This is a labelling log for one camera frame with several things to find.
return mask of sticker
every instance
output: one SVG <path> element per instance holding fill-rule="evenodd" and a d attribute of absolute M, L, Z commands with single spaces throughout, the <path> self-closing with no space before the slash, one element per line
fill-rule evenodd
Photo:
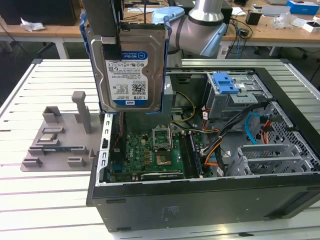
<path fill-rule="evenodd" d="M 223 177 L 223 176 L 224 176 L 224 171 L 222 171 L 220 167 L 217 167 L 216 172 L 218 173 L 218 175 L 219 175 L 220 177 Z"/>
<path fill-rule="evenodd" d="M 202 113 L 202 116 L 204 120 L 208 120 L 208 113 L 206 111 Z"/>
<path fill-rule="evenodd" d="M 55 151 L 57 151 L 54 148 L 44 148 L 42 150 L 45 151 L 45 152 L 55 152 Z"/>
<path fill-rule="evenodd" d="M 148 65 L 145 51 L 122 51 L 122 60 L 106 60 L 111 99 L 118 105 L 142 106 L 148 100 Z"/>
<path fill-rule="evenodd" d="M 234 86 L 235 86 L 237 89 L 241 89 L 241 88 L 245 89 L 245 88 L 246 88 L 246 86 L 245 86 L 243 83 L 235 83 Z"/>

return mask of laptop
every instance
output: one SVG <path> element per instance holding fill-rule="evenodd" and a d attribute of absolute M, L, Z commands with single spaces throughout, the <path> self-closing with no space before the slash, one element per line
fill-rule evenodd
<path fill-rule="evenodd" d="M 265 0 L 268 4 L 271 5 L 286 5 L 288 0 Z"/>

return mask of wooden desk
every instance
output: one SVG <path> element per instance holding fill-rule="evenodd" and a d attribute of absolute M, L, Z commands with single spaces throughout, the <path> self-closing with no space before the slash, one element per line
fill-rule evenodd
<path fill-rule="evenodd" d="M 243 10 L 247 11 L 253 4 L 257 6 L 268 6 L 269 4 L 263 0 L 249 0 Z M 312 20 L 313 15 L 296 15 L 298 18 Z M 236 19 L 246 22 L 247 12 L 244 16 L 237 16 Z M 272 17 L 261 16 L 258 25 L 250 25 L 252 28 L 252 37 L 246 42 L 246 46 L 261 46 L 261 47 L 306 47 L 320 48 L 320 34 L 310 33 L 306 30 L 292 26 L 292 29 L 275 29 L 271 23 Z M 238 23 L 241 28 L 248 29 L 245 25 Z M 224 59 L 227 49 L 235 40 L 236 30 L 230 25 L 226 36 L 224 36 L 219 49 L 219 58 Z"/>
<path fill-rule="evenodd" d="M 244 7 L 244 10 L 252 5 L 266 6 L 268 3 L 262 0 L 249 0 Z M 143 23 L 144 16 L 139 12 L 125 11 L 124 17 L 128 22 Z M 151 23 L 151 13 L 147 13 L 147 23 Z M 311 20 L 313 16 L 299 15 L 299 18 Z M 245 22 L 245 16 L 238 16 L 238 20 Z M 305 48 L 320 48 L 320 34 L 309 33 L 301 28 L 293 27 L 293 29 L 275 29 L 271 24 L 271 17 L 261 17 L 257 26 L 251 25 L 253 30 L 252 37 L 247 41 L 246 46 L 261 46 L 261 47 L 305 47 Z M 65 47 L 66 42 L 83 42 L 79 31 L 80 19 L 74 26 L 46 26 L 45 30 L 28 32 L 18 25 L 9 25 L 8 32 L 14 36 L 17 41 L 30 42 L 54 42 L 61 59 L 69 58 L 68 51 Z M 220 43 L 221 47 L 218 52 L 218 58 L 225 58 L 228 47 L 232 44 L 236 36 L 235 29 L 232 25 L 229 26 L 227 34 L 223 37 Z M 0 41 L 10 41 L 10 37 L 0 28 Z"/>

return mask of black ram slot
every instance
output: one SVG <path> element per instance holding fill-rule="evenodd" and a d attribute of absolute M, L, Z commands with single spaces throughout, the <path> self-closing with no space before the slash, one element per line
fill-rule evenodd
<path fill-rule="evenodd" d="M 190 135 L 179 134 L 179 145 L 184 168 L 184 175 L 187 179 L 198 178 L 196 160 L 192 151 Z"/>

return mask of yellow wire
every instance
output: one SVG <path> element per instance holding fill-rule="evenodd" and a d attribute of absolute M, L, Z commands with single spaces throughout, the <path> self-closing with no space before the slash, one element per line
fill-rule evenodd
<path fill-rule="evenodd" d="M 194 117 L 194 115 L 196 114 L 196 106 L 194 105 L 194 103 L 190 100 L 190 98 L 188 98 L 185 94 L 183 94 L 182 92 L 180 91 L 176 91 L 176 93 L 178 94 L 181 94 L 182 96 L 184 96 L 191 104 L 192 104 L 192 107 L 193 107 L 193 112 L 191 114 L 190 117 L 188 118 L 185 118 L 185 119 L 181 119 L 181 120 L 172 120 L 171 123 L 183 123 L 185 121 L 188 121 L 190 119 L 192 119 Z"/>

